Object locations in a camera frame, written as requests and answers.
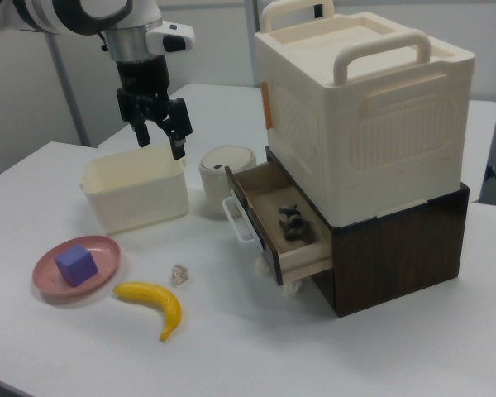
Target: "storage box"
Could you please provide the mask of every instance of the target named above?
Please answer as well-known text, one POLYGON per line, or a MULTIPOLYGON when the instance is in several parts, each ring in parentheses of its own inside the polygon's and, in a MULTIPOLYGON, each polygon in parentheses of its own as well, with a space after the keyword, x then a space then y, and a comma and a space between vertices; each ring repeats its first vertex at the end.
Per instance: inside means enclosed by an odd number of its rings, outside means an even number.
POLYGON ((81 189, 107 233, 174 218, 189 208, 184 165, 173 160, 169 144, 90 161, 81 189))
POLYGON ((268 149, 267 155, 269 162, 227 169, 227 177, 278 285, 310 275, 342 317, 457 277, 469 201, 463 184, 385 217, 333 227, 268 149), (309 234, 294 242, 284 238, 283 204, 297 204, 309 234))
POLYGON ((460 188, 474 55, 371 13, 256 35, 269 148, 334 227, 460 188))

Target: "open drawer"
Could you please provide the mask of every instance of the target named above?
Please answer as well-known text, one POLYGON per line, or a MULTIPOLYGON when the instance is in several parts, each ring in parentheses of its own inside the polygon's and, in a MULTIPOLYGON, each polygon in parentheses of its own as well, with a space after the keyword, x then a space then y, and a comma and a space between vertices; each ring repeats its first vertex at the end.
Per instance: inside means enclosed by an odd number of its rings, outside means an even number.
POLYGON ((296 189, 291 179, 274 162, 232 173, 227 178, 247 225, 260 240, 263 257, 278 285, 332 268, 331 231, 296 189), (287 216, 282 206, 294 206, 306 228, 301 239, 286 240, 279 221, 287 216))

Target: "dark wood drawer unit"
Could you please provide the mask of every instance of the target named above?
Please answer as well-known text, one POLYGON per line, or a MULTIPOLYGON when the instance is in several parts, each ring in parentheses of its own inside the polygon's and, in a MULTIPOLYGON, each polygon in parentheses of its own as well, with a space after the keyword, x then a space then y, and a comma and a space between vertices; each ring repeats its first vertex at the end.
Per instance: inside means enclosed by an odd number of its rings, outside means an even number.
POLYGON ((279 285, 310 275, 336 314, 346 316, 459 274, 469 201, 464 184, 398 213, 332 227, 268 149, 267 155, 269 162, 228 172, 228 179, 279 285), (314 225, 302 246, 284 244, 277 208, 286 203, 297 203, 314 225))

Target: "toy banana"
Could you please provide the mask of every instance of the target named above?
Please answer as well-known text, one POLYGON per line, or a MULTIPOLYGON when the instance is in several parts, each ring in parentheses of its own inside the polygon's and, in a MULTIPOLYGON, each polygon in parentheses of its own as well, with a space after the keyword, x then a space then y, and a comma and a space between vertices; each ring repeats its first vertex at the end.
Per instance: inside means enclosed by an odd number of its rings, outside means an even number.
POLYGON ((113 292, 119 298, 147 304, 158 304, 162 307, 165 314, 165 327, 164 331, 160 334, 160 340, 162 342, 180 324, 180 320, 182 319, 180 302, 176 299, 176 296, 164 287, 156 284, 132 281, 116 285, 113 292))

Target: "plastic container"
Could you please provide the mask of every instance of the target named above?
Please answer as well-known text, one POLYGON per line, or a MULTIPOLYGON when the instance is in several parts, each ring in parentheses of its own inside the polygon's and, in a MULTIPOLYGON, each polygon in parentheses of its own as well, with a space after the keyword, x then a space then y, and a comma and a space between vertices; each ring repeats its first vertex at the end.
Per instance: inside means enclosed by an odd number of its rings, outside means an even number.
POLYGON ((474 55, 371 13, 256 35, 269 148, 334 227, 460 189, 474 55))
POLYGON ((255 153, 243 146, 220 146, 207 153, 200 162, 200 176, 206 192, 209 208, 224 215, 222 200, 231 196, 226 177, 226 167, 231 171, 243 171, 256 163, 255 153))
POLYGON ((107 155, 86 164, 81 188, 109 233, 185 214, 188 190, 169 144, 107 155))

